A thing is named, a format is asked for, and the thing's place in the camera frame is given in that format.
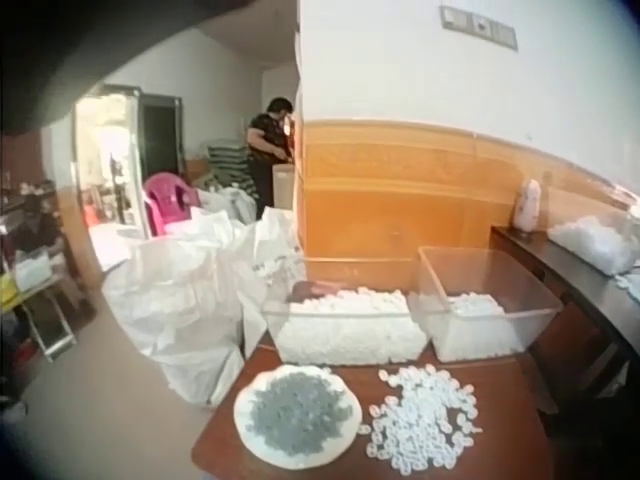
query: white plate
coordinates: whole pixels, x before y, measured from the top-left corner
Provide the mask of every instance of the white plate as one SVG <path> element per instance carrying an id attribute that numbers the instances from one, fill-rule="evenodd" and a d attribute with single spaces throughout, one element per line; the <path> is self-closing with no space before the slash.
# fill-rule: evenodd
<path id="1" fill-rule="evenodd" d="M 304 373 L 309 376 L 327 380 L 332 390 L 344 392 L 340 406 L 351 407 L 351 417 L 342 423 L 340 436 L 325 441 L 324 449 L 321 453 L 289 456 L 280 450 L 268 447 L 262 437 L 249 431 L 249 426 L 252 424 L 251 410 L 253 403 L 257 399 L 256 392 L 266 390 L 269 383 L 273 380 L 286 377 L 292 373 Z M 362 423 L 362 408 L 353 392 L 347 388 L 342 379 L 337 375 L 313 366 L 298 367 L 294 365 L 282 365 L 270 372 L 258 374 L 256 378 L 253 379 L 253 382 L 238 394 L 236 402 L 233 405 L 233 420 L 244 446 L 260 460 L 287 470 L 303 470 L 331 463 L 351 446 L 358 433 L 358 427 L 360 423 Z"/>

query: plastic container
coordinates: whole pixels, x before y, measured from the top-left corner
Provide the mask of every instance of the plastic container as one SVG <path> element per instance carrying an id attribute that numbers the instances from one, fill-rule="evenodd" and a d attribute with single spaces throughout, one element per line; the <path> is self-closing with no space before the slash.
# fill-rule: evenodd
<path id="1" fill-rule="evenodd" d="M 560 301 L 509 255 L 493 250 L 422 247 L 420 303 L 441 362 L 525 351 L 562 310 Z M 489 294 L 504 314 L 461 316 L 448 297 Z"/>
<path id="2" fill-rule="evenodd" d="M 426 323 L 420 321 L 424 317 L 419 310 L 416 259 L 306 259 L 305 266 L 298 273 L 286 266 L 277 270 L 262 307 L 269 333 L 284 362 L 377 365 L 420 356 L 428 337 Z M 305 280 L 339 282 L 345 290 L 400 290 L 407 298 L 408 310 L 406 314 L 292 313 L 290 296 L 294 286 Z M 291 329 L 295 329 L 295 335 L 291 335 Z"/>
<path id="3" fill-rule="evenodd" d="M 295 167 L 293 163 L 273 166 L 273 196 L 276 208 L 291 210 L 293 208 L 293 187 Z"/>
<path id="4" fill-rule="evenodd" d="M 53 269 L 45 248 L 39 248 L 16 262 L 14 279 L 18 290 L 26 292 L 51 278 Z"/>
<path id="5" fill-rule="evenodd" d="M 554 188 L 549 189 L 547 236 L 607 276 L 628 272 L 640 260 L 638 219 L 607 203 Z"/>

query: white wall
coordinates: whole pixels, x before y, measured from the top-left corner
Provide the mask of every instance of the white wall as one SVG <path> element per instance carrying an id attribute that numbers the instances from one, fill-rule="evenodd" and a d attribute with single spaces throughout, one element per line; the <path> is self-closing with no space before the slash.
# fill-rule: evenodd
<path id="1" fill-rule="evenodd" d="M 187 156 L 203 142 L 238 138 L 261 107 L 262 69 L 195 28 L 147 50 L 105 82 L 181 97 Z M 72 184 L 70 115 L 43 130 L 43 144 L 47 173 L 59 187 Z"/>
<path id="2" fill-rule="evenodd" d="M 285 97 L 294 103 L 300 74 L 295 62 L 270 68 L 262 73 L 262 109 L 266 109 L 271 99 Z"/>
<path id="3" fill-rule="evenodd" d="M 444 30 L 438 6 L 516 29 L 519 51 Z M 640 35 L 605 0 L 300 0 L 309 119 L 476 131 L 640 192 Z"/>

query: pink chair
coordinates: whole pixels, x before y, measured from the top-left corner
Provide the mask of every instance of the pink chair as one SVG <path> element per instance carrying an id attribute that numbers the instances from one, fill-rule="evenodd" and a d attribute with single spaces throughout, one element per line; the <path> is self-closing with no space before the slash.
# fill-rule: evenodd
<path id="1" fill-rule="evenodd" d="M 199 207 L 198 192 L 173 173 L 156 173 L 144 182 L 147 215 L 155 236 L 165 235 L 165 225 L 191 218 L 190 207 Z"/>

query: dark hair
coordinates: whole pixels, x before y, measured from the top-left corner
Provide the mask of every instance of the dark hair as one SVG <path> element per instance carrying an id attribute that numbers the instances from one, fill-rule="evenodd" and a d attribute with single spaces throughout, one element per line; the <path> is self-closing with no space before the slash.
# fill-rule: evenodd
<path id="1" fill-rule="evenodd" d="M 293 105 L 284 97 L 276 97 L 269 102 L 267 107 L 268 113 L 280 113 L 281 111 L 293 113 Z"/>
<path id="2" fill-rule="evenodd" d="M 40 197 L 33 193 L 25 195 L 22 209 L 25 213 L 31 213 L 34 215 L 42 213 L 42 201 L 40 200 Z"/>

